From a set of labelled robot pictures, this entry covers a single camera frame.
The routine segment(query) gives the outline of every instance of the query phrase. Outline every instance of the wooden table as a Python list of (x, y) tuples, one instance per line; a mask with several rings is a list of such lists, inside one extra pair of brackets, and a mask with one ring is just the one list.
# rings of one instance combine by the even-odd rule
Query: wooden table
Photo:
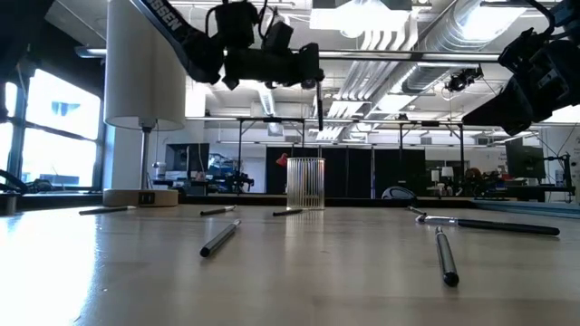
[[(210, 206), (0, 219), (0, 325), (578, 325), (580, 224), (427, 209), (560, 227), (559, 238), (445, 228), (460, 283), (441, 281), (434, 227), (402, 208)], [(215, 256), (201, 246), (235, 218)]]

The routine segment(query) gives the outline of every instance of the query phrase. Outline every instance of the rod on table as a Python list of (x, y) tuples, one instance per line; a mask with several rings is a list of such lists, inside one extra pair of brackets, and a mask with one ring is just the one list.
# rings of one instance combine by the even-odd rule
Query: rod on table
[(234, 209), (236, 209), (236, 206), (224, 206), (223, 208), (217, 208), (217, 209), (210, 209), (207, 211), (201, 211), (199, 212), (199, 214), (201, 216), (209, 216), (209, 215), (214, 215), (214, 214), (222, 214), (222, 213), (226, 213), (226, 212), (231, 212)]
[(204, 257), (210, 257), (216, 250), (223, 245), (230, 236), (232, 236), (235, 232), (237, 227), (242, 223), (241, 220), (236, 220), (232, 224), (228, 225), (222, 232), (216, 235), (211, 241), (206, 243), (206, 245), (201, 248), (199, 254)]
[(459, 283), (459, 275), (453, 261), (450, 242), (443, 233), (441, 226), (435, 229), (435, 240), (437, 241), (437, 254), (439, 255), (439, 264), (443, 274), (443, 282), (448, 286), (455, 287)]
[(293, 214), (300, 214), (302, 212), (304, 212), (304, 209), (302, 209), (302, 208), (288, 209), (286, 211), (274, 212), (274, 213), (272, 213), (272, 216), (289, 216), (289, 215), (293, 215)]
[(481, 220), (469, 220), (462, 218), (451, 218), (444, 216), (418, 216), (416, 221), (419, 223), (433, 224), (433, 225), (449, 225), (471, 227), (484, 230), (498, 230), (526, 233), (532, 235), (559, 235), (560, 229), (551, 226), (540, 225), (524, 225), (517, 223), (503, 223)]
[(416, 207), (408, 206), (407, 208), (413, 213), (417, 213), (417, 214), (422, 215), (422, 216), (427, 216), (427, 213), (423, 212), (422, 210), (420, 210)]
[(130, 209), (137, 209), (135, 206), (121, 206), (121, 207), (103, 207), (103, 208), (95, 208), (95, 209), (88, 209), (84, 211), (80, 211), (79, 215), (95, 215), (95, 214), (106, 214), (106, 213), (113, 213), (113, 212), (122, 212)]

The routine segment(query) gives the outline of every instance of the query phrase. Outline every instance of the lamp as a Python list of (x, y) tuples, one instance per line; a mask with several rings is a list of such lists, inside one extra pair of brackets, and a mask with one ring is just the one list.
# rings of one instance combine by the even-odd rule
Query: lamp
[(453, 177), (453, 168), (452, 167), (441, 168), (441, 176), (442, 177)]
[(147, 157), (152, 130), (184, 127), (185, 72), (168, 42), (130, 1), (111, 0), (108, 11), (104, 120), (140, 130), (142, 142), (140, 189), (107, 189), (103, 204), (175, 206), (177, 191), (148, 189)]

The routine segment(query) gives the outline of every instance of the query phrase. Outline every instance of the monitor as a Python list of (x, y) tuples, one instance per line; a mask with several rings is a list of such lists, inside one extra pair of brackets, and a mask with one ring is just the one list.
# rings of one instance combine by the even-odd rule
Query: monitor
[(511, 177), (546, 177), (544, 150), (521, 143), (506, 143), (507, 172)]

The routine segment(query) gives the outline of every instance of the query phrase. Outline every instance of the black object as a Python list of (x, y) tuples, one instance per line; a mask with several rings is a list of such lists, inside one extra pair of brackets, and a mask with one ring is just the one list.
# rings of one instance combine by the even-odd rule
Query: black object
[(463, 91), (480, 78), (483, 78), (481, 66), (475, 69), (463, 69), (459, 73), (451, 74), (449, 82), (445, 84), (445, 89), (450, 92)]
[[(548, 11), (534, 0), (527, 2), (546, 16), (549, 26), (541, 34), (524, 31), (504, 49), (498, 62), (514, 75), (496, 98), (463, 118), (466, 125), (500, 126), (513, 136), (554, 110), (580, 103), (580, 4), (564, 0)], [(565, 32), (552, 35), (555, 27)], [(567, 36), (570, 41), (560, 40)]]
[(300, 214), (302, 212), (304, 212), (304, 210), (302, 208), (288, 209), (288, 210), (282, 211), (282, 212), (274, 212), (274, 213), (272, 213), (272, 216), (289, 216), (289, 215), (293, 215), (293, 214)]
[(531, 146), (506, 143), (507, 171), (511, 177), (546, 177), (544, 150)]
[(459, 283), (459, 275), (453, 261), (450, 242), (440, 226), (435, 229), (435, 240), (437, 241), (437, 254), (439, 255), (443, 282), (450, 287), (455, 287)]
[(219, 235), (216, 235), (215, 238), (213, 238), (210, 242), (204, 245), (203, 248), (201, 248), (201, 251), (199, 251), (199, 254), (202, 257), (207, 258), (211, 256), (213, 253), (215, 253), (216, 250), (221, 245), (223, 245), (230, 236), (232, 236), (236, 232), (236, 229), (240, 225), (240, 223), (242, 223), (240, 220), (236, 220), (234, 221), (234, 223), (228, 225), (224, 229), (224, 231), (220, 232)]
[(80, 211), (79, 215), (95, 215), (95, 214), (106, 214), (106, 213), (113, 213), (113, 212), (122, 212), (126, 210), (133, 209), (133, 206), (123, 206), (123, 207), (105, 207), (105, 208), (95, 208), (95, 209), (88, 209), (85, 211)]
[(457, 225), (463, 227), (471, 227), (485, 230), (499, 230), (509, 232), (519, 232), (534, 235), (559, 235), (560, 230), (556, 227), (539, 226), (539, 225), (524, 225), (517, 223), (501, 223), (489, 222), (479, 220), (458, 219)]
[(236, 209), (236, 206), (225, 206), (223, 208), (201, 211), (201, 212), (199, 212), (199, 214), (201, 216), (210, 216), (210, 215), (214, 215), (214, 214), (222, 214), (222, 213), (226, 213), (226, 212), (231, 212), (234, 209)]
[(417, 197), (407, 188), (404, 187), (388, 187), (382, 192), (382, 199), (387, 200), (416, 200)]
[[(224, 0), (222, 5), (209, 9), (205, 33), (192, 27), (167, 0), (131, 1), (169, 41), (196, 82), (218, 82), (222, 65), (226, 68), (222, 82), (230, 90), (243, 79), (261, 81), (273, 88), (274, 83), (292, 86), (310, 80), (321, 82), (324, 78), (319, 67), (318, 44), (309, 43), (293, 53), (288, 45), (294, 30), (283, 22), (270, 24), (262, 34), (264, 15), (270, 8), (267, 0), (260, 12), (247, 0), (233, 3)], [(208, 18), (213, 12), (217, 33), (209, 37)], [(254, 42), (256, 25), (262, 39), (261, 49), (249, 48)]]

